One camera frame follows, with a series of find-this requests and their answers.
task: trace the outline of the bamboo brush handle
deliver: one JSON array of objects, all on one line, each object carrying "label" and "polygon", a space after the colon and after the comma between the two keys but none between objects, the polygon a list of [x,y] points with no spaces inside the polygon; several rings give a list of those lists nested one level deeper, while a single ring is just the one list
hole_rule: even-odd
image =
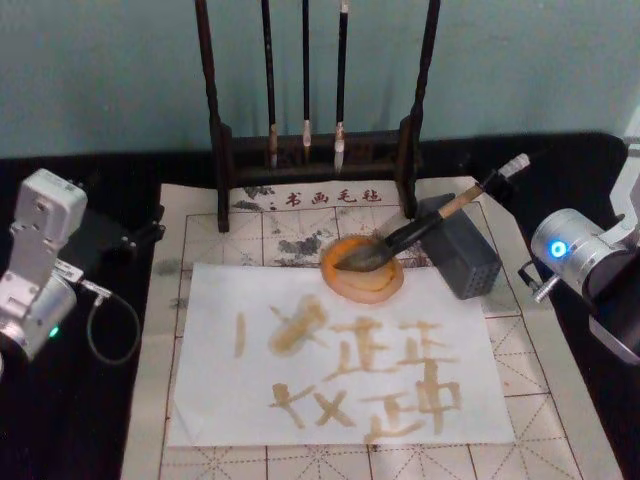
[{"label": "bamboo brush handle", "polygon": [[466,204],[478,198],[483,193],[484,190],[480,185],[474,185],[473,187],[458,195],[446,205],[440,207],[438,209],[438,213],[443,219],[448,218],[458,210],[460,210],[462,207],[464,207]]}]

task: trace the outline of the white paper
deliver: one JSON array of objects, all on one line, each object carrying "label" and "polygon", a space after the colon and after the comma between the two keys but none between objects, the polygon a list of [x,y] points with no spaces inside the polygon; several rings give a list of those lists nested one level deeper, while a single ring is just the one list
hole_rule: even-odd
[{"label": "white paper", "polygon": [[[305,337],[299,351],[275,355],[270,337],[283,328],[283,321],[272,307],[282,316],[294,317],[307,295],[322,305],[327,323],[313,338]],[[236,345],[239,314],[246,331],[241,351]],[[326,381],[338,368],[341,342],[349,345],[349,367],[363,365],[359,354],[365,348],[361,343],[362,351],[358,349],[354,332],[334,330],[354,324],[358,317],[380,324],[369,333],[375,344],[387,347],[374,350],[365,360],[367,368],[397,370],[355,371]],[[420,330],[407,327],[417,322],[436,325],[428,331],[426,349]],[[419,401],[418,393],[424,390],[417,382],[430,379],[425,378],[424,363],[398,365],[407,357],[408,339],[414,350],[417,346],[419,358],[436,359],[440,406],[455,406],[453,396],[459,388],[459,409],[428,413],[431,407],[424,395]],[[313,390],[290,403],[292,414],[270,406],[276,403],[273,386],[277,384],[286,385],[291,396]],[[389,410],[383,401],[362,401],[396,393],[403,394],[396,399],[397,406],[414,410],[398,413],[395,424],[390,418],[391,401]],[[317,425],[325,412],[321,403],[330,406],[340,396],[341,421],[329,416],[326,423]],[[396,295],[381,305],[364,306],[336,295],[317,269],[196,265],[174,401],[171,446],[514,440],[480,301],[457,300],[435,268],[405,270],[404,285]],[[296,425],[292,415],[303,426]],[[382,436],[367,437],[374,416]]]}]

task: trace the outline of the gray block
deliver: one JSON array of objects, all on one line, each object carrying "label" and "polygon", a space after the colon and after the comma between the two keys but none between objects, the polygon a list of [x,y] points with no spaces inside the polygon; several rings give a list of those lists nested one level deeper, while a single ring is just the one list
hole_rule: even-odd
[{"label": "gray block", "polygon": [[[421,200],[418,218],[437,210],[454,197],[449,193]],[[420,243],[456,297],[464,300],[491,291],[500,272],[500,259],[462,210],[427,233]]]}]

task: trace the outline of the blue led light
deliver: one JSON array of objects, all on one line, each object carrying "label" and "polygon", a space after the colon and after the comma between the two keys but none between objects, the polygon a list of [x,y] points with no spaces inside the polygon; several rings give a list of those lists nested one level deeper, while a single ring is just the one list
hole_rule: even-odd
[{"label": "blue led light", "polygon": [[551,252],[551,256],[553,258],[564,257],[567,253],[567,244],[561,242],[560,240],[557,240],[551,244],[549,251]]}]

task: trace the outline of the orange dish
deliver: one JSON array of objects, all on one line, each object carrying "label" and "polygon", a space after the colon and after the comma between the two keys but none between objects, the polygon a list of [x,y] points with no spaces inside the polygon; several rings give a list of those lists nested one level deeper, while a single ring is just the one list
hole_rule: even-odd
[{"label": "orange dish", "polygon": [[370,237],[354,235],[334,242],[324,252],[320,263],[322,278],[338,295],[354,302],[374,304],[384,302],[402,286],[402,265],[395,258],[378,270],[367,273],[347,272],[334,267],[351,250],[373,241]]}]

